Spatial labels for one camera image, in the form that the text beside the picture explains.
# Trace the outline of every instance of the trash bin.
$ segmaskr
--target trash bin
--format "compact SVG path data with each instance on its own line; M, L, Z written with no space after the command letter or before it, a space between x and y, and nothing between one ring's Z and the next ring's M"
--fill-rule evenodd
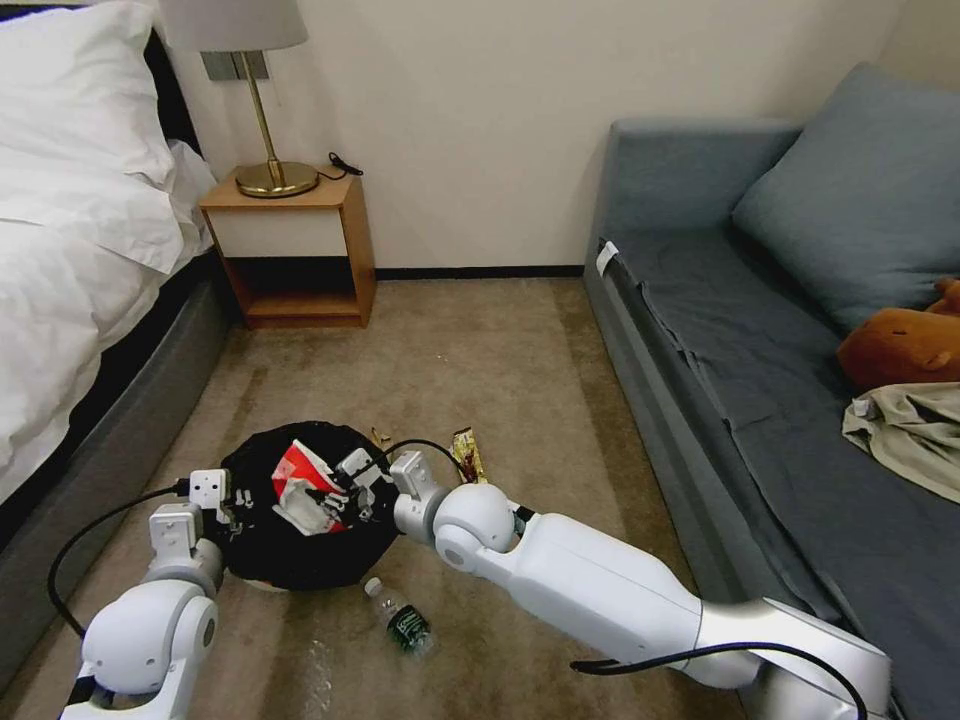
M369 519L357 519L334 533L304 535L274 511L278 503L272 476L278 462L299 440L331 467L357 448L372 458L380 450L345 425L301 422L257 433L223 459L230 471L234 504L233 531L205 512L204 529L223 552L227 568L245 580L258 580L286 590L319 590L352 585L369 572L397 536L393 506L398 492L386 479L377 480ZM388 461L380 469L389 477Z

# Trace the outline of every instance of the nightstand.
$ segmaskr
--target nightstand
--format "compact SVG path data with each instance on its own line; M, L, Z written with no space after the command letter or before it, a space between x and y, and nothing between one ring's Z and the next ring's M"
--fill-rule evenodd
M360 178L275 199L242 195L235 178L200 209L247 327L366 327L376 277Z

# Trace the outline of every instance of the table lamp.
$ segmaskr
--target table lamp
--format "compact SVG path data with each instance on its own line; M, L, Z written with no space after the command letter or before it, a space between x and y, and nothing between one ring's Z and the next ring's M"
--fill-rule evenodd
M320 181L316 168L277 159L247 57L251 51L276 50L306 42L307 29L296 0L160 0L160 15L171 47L240 55L267 149L267 162L243 167L237 173L240 192L277 198L315 188Z

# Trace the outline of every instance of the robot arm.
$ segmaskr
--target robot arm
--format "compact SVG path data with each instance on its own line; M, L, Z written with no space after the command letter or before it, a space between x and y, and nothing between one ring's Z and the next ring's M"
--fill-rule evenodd
M571 518L526 511L528 519L519 521L519 506L493 485L438 489L421 453L401 456L391 475L402 493L394 511L401 530L435 547L450 567L499 585L531 615L620 663L732 642L777 643L833 666L870 717L886 713L890 660L849 633L774 600L702 602L652 555ZM743 650L673 667L713 687L761 686L759 717L856 717L844 687L795 655Z
M361 487L368 470L375 470L363 450L338 469ZM504 588L531 615L612 658L610 663L630 665L731 642L776 643L839 671L863 698L868 717L878 720L886 712L890 660L853 635L773 600L705 603L649 553L569 517L532 513L493 485L452 491L437 485L422 453L405 453L390 474L401 493L394 520L403 533L435 548L450 567ZM151 516L156 555L150 570L143 583L94 618L62 720L112 716L113 693L152 696L123 711L129 720L185 717L216 631L213 598L222 576L216 546L199 539L200 509L216 509L221 522L229 521L226 481L222 470L193 473L191 502L162 506ZM830 673L782 650L738 648L683 657L672 667L714 687L758 688L751 717L857 717L850 693Z

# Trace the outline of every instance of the lamp shade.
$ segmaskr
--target lamp shade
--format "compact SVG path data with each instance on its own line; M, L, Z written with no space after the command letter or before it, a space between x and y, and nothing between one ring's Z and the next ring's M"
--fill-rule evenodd
M276 50L307 39L296 0L160 0L160 17L167 43L183 50Z

